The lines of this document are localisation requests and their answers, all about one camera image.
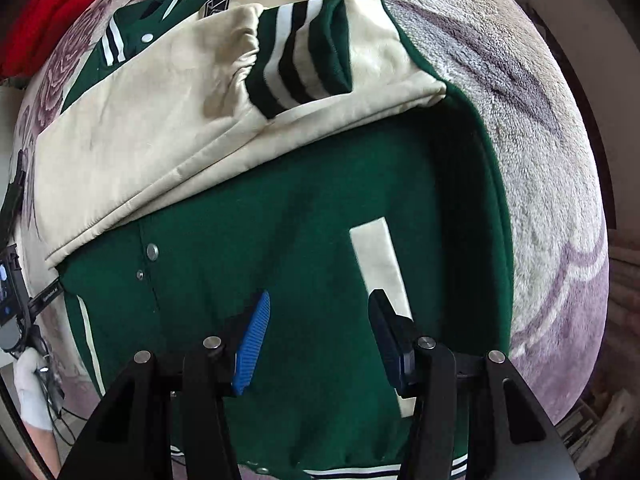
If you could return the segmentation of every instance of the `metal bolt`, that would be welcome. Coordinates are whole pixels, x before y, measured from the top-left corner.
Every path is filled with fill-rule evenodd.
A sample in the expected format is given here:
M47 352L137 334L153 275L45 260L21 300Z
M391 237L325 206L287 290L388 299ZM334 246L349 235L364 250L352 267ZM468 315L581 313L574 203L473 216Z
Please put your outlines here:
M158 259L158 254L160 250L156 244L149 244L146 246L146 257L149 258L152 262Z
M496 364L501 364L504 362L505 357L504 354L499 350L491 350L489 352L489 359Z
M147 350L141 350L140 352L136 352L133 356L133 360L137 362L139 365L146 363L151 359L151 352Z
M204 348L213 350L214 348L218 348L220 345L222 345L222 339L220 339L217 335L210 335L202 342L202 345L204 346Z
M424 348L425 350L431 350L436 346L436 340L433 337L419 337L418 338L418 346L420 348Z

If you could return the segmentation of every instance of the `wall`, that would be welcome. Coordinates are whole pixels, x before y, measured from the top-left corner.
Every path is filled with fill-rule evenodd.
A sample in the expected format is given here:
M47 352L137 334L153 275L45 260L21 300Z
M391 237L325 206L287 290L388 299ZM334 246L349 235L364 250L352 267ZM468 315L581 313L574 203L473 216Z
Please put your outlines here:
M606 0L529 0L580 79L600 129L618 228L640 228L640 52Z

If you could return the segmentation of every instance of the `black metal bracket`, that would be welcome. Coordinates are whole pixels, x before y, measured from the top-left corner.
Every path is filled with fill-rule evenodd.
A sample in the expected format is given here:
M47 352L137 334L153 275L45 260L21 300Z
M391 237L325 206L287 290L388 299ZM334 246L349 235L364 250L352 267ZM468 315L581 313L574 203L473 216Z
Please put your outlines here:
M466 480L578 480L553 424L502 352L451 352L398 316L383 290L369 297L369 320L390 384L416 397L398 480L450 478L461 389L471 398Z
M58 480L170 480L170 403L180 392L182 444L190 480L241 480L223 397L238 394L242 344L257 353L269 319L266 291L242 314L185 354L138 352L111 384L72 447Z
M0 248L6 247L14 232L15 218L22 206L24 181L27 173L22 169L22 150L18 152L14 179L9 183L0 208Z

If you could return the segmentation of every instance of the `rose pattern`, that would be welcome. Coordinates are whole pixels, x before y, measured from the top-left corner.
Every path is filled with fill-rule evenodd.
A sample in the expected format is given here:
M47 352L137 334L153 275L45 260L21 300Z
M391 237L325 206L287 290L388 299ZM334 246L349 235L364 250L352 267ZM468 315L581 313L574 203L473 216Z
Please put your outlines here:
M63 103L65 85L76 70L82 54L93 46L91 43L92 34L102 20L110 3L111 0L97 0L66 31L44 68L42 81L33 101L33 107L29 105L25 107L20 118L18 137L22 141L23 163L27 171L22 215L26 220L27 227L31 225L31 221L35 218L33 204L34 165L32 161L36 138L58 115Z
M433 12L420 0L385 1L391 13L401 18L401 26L411 20L420 23L421 35L429 38L431 47L437 48L440 57L443 54L448 57L449 67L458 65L497 99L528 115L553 136L562 138L560 123L540 81L519 58L497 48L481 28Z

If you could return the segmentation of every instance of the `cable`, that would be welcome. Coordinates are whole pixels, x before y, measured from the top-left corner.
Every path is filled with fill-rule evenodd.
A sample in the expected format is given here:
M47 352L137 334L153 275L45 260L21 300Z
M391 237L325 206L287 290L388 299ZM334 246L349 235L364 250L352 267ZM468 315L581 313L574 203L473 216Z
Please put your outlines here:
M88 421L88 418L84 418L84 416L77 415L76 413L66 409L64 406L62 407L63 412L67 412L69 415L74 416L75 418L79 418L80 420Z
M46 352L46 354L44 354L44 358L47 361L47 366L50 366L50 363L49 363L49 346L47 345L47 342L44 341L44 338L42 337L42 334L40 333L40 329L39 328L38 328L37 333L38 333L38 338L40 338L40 341L41 341L42 345L44 346L44 349L45 349L45 352Z
M49 391L47 390L47 387L45 386L42 378L38 374L36 374L36 377L40 381L40 387L42 388L42 392L45 395L45 402L47 403L47 413L49 414L49 420L51 421L51 426L53 428L53 431L55 431L58 434L62 442L67 444L69 447L72 447L73 444L76 443L76 436L74 435L73 431L71 431L71 428L69 428L68 424L65 422L63 418L58 418L56 416L56 420L53 419L53 416L51 415L51 396L49 395ZM62 420L62 423L65 425L67 431L71 434L71 437L73 437L74 441L72 443L70 443L65 437L62 436L62 433L60 433L60 430L56 426L56 422L58 420Z

